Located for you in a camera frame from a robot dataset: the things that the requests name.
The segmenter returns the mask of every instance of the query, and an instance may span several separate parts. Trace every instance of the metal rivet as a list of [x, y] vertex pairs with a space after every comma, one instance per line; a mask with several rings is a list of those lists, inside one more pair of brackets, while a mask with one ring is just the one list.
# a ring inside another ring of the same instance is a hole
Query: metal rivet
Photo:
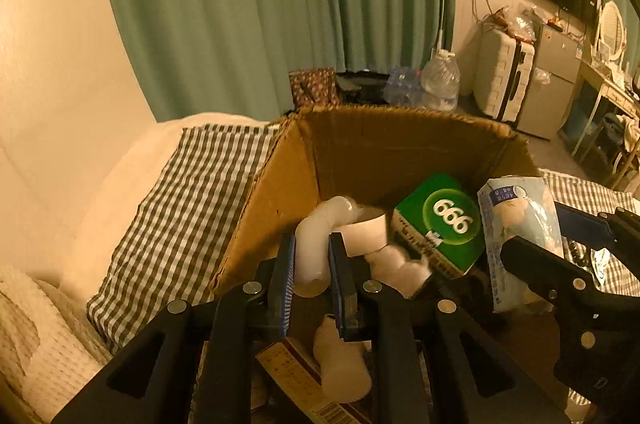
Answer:
[[174, 299], [169, 302], [166, 309], [171, 314], [182, 314], [187, 309], [187, 302], [184, 299]]
[[585, 332], [580, 336], [580, 344], [583, 348], [589, 350], [596, 344], [596, 336], [593, 335], [593, 332]]
[[382, 283], [374, 279], [368, 279], [362, 284], [362, 288], [367, 292], [375, 294], [376, 292], [380, 292], [382, 290]]
[[438, 301], [438, 310], [444, 314], [453, 314], [458, 306], [450, 299], [441, 299]]
[[262, 290], [262, 285], [259, 281], [248, 281], [242, 285], [242, 291], [245, 294], [257, 294]]
[[576, 290], [585, 290], [587, 288], [587, 284], [582, 278], [576, 278], [574, 279], [574, 288]]

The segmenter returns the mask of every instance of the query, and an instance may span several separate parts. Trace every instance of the white plastic pipe fitting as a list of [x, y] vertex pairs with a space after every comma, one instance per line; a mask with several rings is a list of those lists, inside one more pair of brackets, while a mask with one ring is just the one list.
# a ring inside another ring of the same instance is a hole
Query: white plastic pipe fitting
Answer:
[[426, 257], [410, 260], [407, 251], [389, 244], [365, 255], [371, 267], [371, 277], [396, 289], [405, 298], [413, 297], [431, 276]]
[[352, 224], [360, 208], [350, 198], [333, 197], [316, 207], [296, 228], [296, 269], [293, 292], [313, 298], [331, 283], [329, 235], [336, 227]]
[[352, 224], [335, 229], [342, 234], [347, 256], [362, 256], [385, 247], [386, 213], [380, 208], [361, 206], [358, 218]]
[[362, 343], [345, 343], [338, 335], [335, 320], [324, 317], [316, 330], [314, 357], [320, 365], [322, 392], [329, 400], [344, 404], [369, 393], [371, 377], [363, 352]]

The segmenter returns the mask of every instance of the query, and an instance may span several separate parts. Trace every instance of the green box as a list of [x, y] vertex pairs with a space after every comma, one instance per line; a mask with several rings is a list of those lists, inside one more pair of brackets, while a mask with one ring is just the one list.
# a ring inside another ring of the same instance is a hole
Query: green box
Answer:
[[431, 176], [398, 204], [392, 229], [446, 276], [464, 276], [484, 251], [478, 204], [446, 173]]

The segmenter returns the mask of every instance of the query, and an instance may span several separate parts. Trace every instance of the checkered blanket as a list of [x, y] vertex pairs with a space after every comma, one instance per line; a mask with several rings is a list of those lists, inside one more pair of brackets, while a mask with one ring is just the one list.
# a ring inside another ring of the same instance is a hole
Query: checkered blanket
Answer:
[[[629, 211], [636, 211], [630, 193], [612, 191], [595, 182], [564, 173], [547, 169], [541, 171], [556, 202], [590, 214], [615, 213], [616, 207], [619, 206]], [[578, 265], [576, 257], [581, 258], [588, 252], [582, 244], [568, 242], [565, 238], [562, 239], [562, 246], [564, 257], [576, 265]], [[601, 286], [597, 281], [594, 283], [603, 292], [640, 296], [640, 281], [613, 255], [606, 269], [604, 285]], [[569, 398], [579, 405], [589, 404], [587, 399], [573, 390], [570, 390]]]
[[209, 300], [209, 281], [275, 135], [270, 127], [185, 128], [87, 303], [89, 321], [113, 353], [169, 301]]

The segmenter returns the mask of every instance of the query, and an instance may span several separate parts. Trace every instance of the white suitcase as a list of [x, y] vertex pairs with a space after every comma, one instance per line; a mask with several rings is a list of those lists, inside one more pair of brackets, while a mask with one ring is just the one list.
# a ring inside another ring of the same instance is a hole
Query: white suitcase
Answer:
[[504, 32], [491, 29], [482, 35], [474, 97], [485, 115], [515, 122], [529, 83], [535, 50]]

